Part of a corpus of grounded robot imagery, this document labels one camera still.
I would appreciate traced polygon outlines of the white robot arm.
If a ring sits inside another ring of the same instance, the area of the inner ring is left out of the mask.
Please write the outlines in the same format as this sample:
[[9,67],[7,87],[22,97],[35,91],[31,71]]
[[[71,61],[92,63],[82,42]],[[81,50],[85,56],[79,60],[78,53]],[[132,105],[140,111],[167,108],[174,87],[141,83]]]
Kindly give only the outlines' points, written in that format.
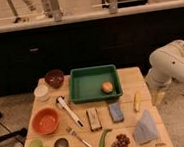
[[149,62],[151,68],[145,79],[152,95],[151,103],[156,106],[161,104],[173,78],[184,83],[184,41],[172,41],[154,50]]

